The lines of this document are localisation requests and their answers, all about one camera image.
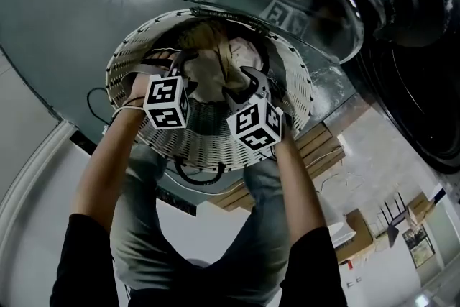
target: white wicker basket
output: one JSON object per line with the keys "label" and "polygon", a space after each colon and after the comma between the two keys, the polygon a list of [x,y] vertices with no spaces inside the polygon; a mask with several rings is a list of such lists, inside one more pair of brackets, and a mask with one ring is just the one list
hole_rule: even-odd
{"label": "white wicker basket", "polygon": [[[120,107],[127,98],[121,86],[121,78],[141,62],[144,54],[164,32],[194,17],[198,17],[195,9],[183,9],[162,14],[134,30],[117,47],[106,70],[106,88],[110,103],[115,109]],[[243,18],[242,22],[240,17],[231,15],[224,16],[224,18],[229,22],[238,22],[250,29],[256,29],[256,22],[252,20],[249,22],[249,19]],[[313,105],[311,79],[298,51],[288,41],[267,29],[264,35],[267,38],[266,42],[271,42],[276,47],[277,60],[282,61],[281,68],[285,70],[287,94],[283,102],[292,110],[293,134],[297,135],[311,115]],[[270,58],[269,76],[276,78],[276,73],[272,73],[272,63]],[[225,165],[225,172],[229,172],[255,164],[271,155],[270,149],[253,153],[238,143],[230,134],[225,121],[226,117],[231,114],[228,107],[224,111],[220,109],[218,117],[213,116],[215,109],[215,106],[200,104],[190,99],[190,118],[186,129],[157,131],[146,118],[141,125],[138,137],[167,159],[173,160],[174,157],[180,157],[182,165],[206,172],[216,172],[219,163]],[[197,132],[197,129],[190,127],[190,125],[193,126],[196,119],[210,122],[215,122],[217,119],[222,121],[219,123],[218,134],[208,135]]]}

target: clothes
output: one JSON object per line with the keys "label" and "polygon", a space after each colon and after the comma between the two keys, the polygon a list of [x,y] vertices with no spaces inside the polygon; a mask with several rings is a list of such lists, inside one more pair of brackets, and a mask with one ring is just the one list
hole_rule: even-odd
{"label": "clothes", "polygon": [[184,65],[184,73],[198,83],[189,97],[201,103],[224,101],[224,86],[235,91],[247,88],[249,78],[240,67],[263,67],[256,47],[242,37],[230,40],[227,23],[221,20],[207,19],[193,25],[179,36],[178,47],[198,52],[195,60]]}
{"label": "clothes", "polygon": [[[183,259],[162,235],[155,181],[164,169],[165,161],[153,150],[134,147],[116,205],[111,245],[117,274],[133,289],[129,306],[267,304],[284,278],[289,255],[276,163],[265,160],[245,170],[256,206],[225,255],[205,268]],[[325,306],[346,305],[327,228],[310,232],[294,244],[289,261],[281,306],[304,301],[316,305],[315,294]],[[118,305],[109,236],[87,216],[70,216],[50,305]]]}

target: cardboard box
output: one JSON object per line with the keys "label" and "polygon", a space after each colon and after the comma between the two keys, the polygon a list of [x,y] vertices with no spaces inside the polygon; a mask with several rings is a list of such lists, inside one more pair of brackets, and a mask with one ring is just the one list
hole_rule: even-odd
{"label": "cardboard box", "polygon": [[374,238],[359,209],[347,214],[346,222],[356,232],[356,235],[346,244],[336,249],[339,264],[366,252],[374,244]]}
{"label": "cardboard box", "polygon": [[429,201],[425,194],[421,192],[408,204],[410,219],[413,223],[419,225],[432,207],[433,201]]}

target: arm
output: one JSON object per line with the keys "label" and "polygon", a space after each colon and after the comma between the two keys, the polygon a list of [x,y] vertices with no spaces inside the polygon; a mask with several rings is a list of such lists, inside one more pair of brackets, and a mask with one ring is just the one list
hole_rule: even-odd
{"label": "arm", "polygon": [[129,153],[143,118],[143,111],[120,111],[80,179],[73,213],[91,217],[107,232],[110,232]]}
{"label": "arm", "polygon": [[286,277],[281,285],[280,307],[294,306],[310,295],[318,295],[318,291],[324,289],[324,280],[328,281],[328,292],[321,296],[322,304],[346,306],[337,257],[323,211],[313,182],[287,129],[283,141],[275,146],[275,152],[293,245]]}
{"label": "arm", "polygon": [[285,138],[275,146],[285,199],[287,225],[291,243],[303,235],[326,226],[315,187],[288,129]]}

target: laundry basket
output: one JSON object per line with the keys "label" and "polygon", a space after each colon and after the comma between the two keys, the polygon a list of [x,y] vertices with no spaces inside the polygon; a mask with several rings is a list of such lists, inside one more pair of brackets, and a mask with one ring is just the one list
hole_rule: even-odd
{"label": "laundry basket", "polygon": [[[298,51],[283,37],[243,16],[203,9],[168,12],[144,23],[117,47],[106,69],[106,89],[110,104],[116,109],[127,98],[121,78],[135,65],[166,31],[190,19],[218,17],[237,22],[264,40],[270,59],[268,77],[284,91],[283,103],[293,116],[293,134],[307,123],[312,108],[312,85],[305,63]],[[271,156],[270,149],[252,152],[231,135],[226,118],[232,114],[228,105],[203,104],[190,98],[190,118],[185,129],[156,130],[146,118],[138,134],[143,142],[163,157],[206,172],[229,172],[255,164]]]}

